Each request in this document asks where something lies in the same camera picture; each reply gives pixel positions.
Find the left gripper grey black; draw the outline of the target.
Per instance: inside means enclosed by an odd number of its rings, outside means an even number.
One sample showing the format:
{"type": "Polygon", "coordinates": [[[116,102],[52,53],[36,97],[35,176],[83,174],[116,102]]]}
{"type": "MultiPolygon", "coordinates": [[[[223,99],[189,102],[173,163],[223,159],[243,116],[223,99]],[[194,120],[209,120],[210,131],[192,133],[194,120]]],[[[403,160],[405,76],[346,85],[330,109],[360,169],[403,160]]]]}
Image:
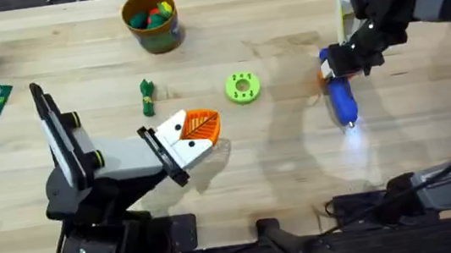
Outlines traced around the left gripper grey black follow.
{"type": "Polygon", "coordinates": [[[60,115],[68,185],[80,191],[104,183],[170,177],[184,186],[186,170],[195,167],[217,144],[219,113],[211,109],[179,110],[157,130],[138,129],[132,139],[93,139],[78,113],[60,115]]]}

